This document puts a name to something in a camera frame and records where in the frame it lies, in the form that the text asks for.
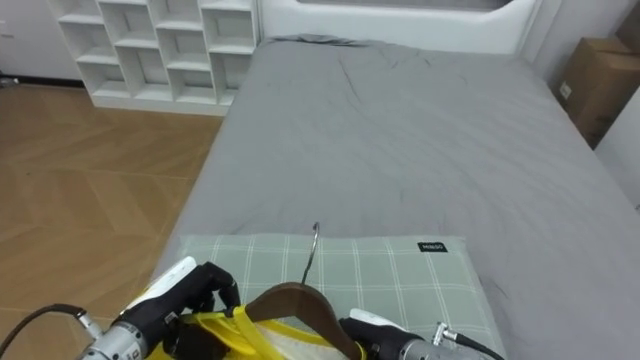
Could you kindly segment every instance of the yellow cloth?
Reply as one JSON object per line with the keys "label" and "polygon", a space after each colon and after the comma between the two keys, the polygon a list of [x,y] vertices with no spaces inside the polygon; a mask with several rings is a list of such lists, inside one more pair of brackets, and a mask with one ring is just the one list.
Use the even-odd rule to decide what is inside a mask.
{"label": "yellow cloth", "polygon": [[[215,335],[231,350],[225,359],[284,360],[295,359],[344,359],[322,337],[285,325],[275,320],[254,324],[244,306],[233,309],[233,316],[223,313],[198,313],[183,316],[183,321],[198,324]],[[361,359],[366,359],[360,348]],[[149,357],[151,360],[170,360],[158,346]]]}

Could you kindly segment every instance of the hanger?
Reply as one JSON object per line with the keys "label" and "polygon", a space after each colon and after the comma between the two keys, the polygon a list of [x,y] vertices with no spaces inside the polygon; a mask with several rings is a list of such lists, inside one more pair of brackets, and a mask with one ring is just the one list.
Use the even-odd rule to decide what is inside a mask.
{"label": "hanger", "polygon": [[316,223],[313,229],[313,247],[302,283],[288,282],[270,288],[247,304],[245,312],[253,322],[296,317],[347,358],[360,360],[360,348],[336,320],[336,314],[327,298],[318,290],[304,284],[318,243],[319,224]]}

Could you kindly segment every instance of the black cable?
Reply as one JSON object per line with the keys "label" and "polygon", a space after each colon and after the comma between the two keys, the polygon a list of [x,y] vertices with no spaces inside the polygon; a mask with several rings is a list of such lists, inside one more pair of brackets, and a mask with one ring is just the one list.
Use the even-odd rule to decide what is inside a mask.
{"label": "black cable", "polygon": [[20,331],[22,331],[22,329],[24,329],[25,326],[27,326],[31,321],[33,321],[35,318],[39,317],[40,315],[43,315],[49,312],[59,312],[63,314],[69,314],[77,319],[82,315],[86,314],[87,311],[84,310],[83,308],[73,306],[73,305],[53,304],[53,305],[45,306],[41,309],[38,309],[32,312],[31,314],[27,315],[27,317],[22,319],[22,321],[20,321],[20,323],[18,323],[18,325],[16,325],[16,327],[13,328],[13,330],[11,330],[11,332],[9,333],[9,335],[7,335],[4,341],[2,341],[2,344],[0,345],[0,359],[2,358],[4,353],[7,351],[7,348],[9,347],[9,345],[11,345],[11,343],[16,338],[16,336],[18,336],[18,333],[20,333]]}
{"label": "black cable", "polygon": [[489,349],[488,347],[480,344],[479,342],[468,338],[460,333],[458,333],[458,335],[456,336],[456,340],[455,340],[456,344],[460,344],[463,346],[466,346],[468,348],[474,349],[474,350],[478,350],[481,353],[487,354],[489,356],[491,356],[492,358],[496,359],[496,360],[504,360],[504,358],[500,355],[498,355],[498,353],[496,353],[495,351]]}

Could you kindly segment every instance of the wooden floor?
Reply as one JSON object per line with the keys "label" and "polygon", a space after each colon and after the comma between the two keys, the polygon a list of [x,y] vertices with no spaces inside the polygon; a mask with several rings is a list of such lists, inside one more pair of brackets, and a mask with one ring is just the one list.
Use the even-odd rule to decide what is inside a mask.
{"label": "wooden floor", "polygon": [[[95,109],[81,90],[0,90],[0,340],[53,302],[106,326],[147,284],[220,124]],[[47,315],[3,360],[70,360],[87,341]]]}

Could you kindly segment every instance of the green plaid pillow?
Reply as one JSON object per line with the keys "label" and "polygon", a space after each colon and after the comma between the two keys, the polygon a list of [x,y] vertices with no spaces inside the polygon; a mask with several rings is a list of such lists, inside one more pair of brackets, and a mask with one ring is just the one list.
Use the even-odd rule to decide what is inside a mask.
{"label": "green plaid pillow", "polygon": [[[193,256],[230,272],[244,303],[273,285],[301,281],[312,236],[182,236],[178,258]],[[421,251],[441,243],[447,252]],[[448,323],[504,354],[491,309],[473,270],[464,240],[414,236],[321,238],[307,285],[322,292],[336,315],[357,307],[431,339],[438,321]],[[286,321],[304,327],[296,321]]]}

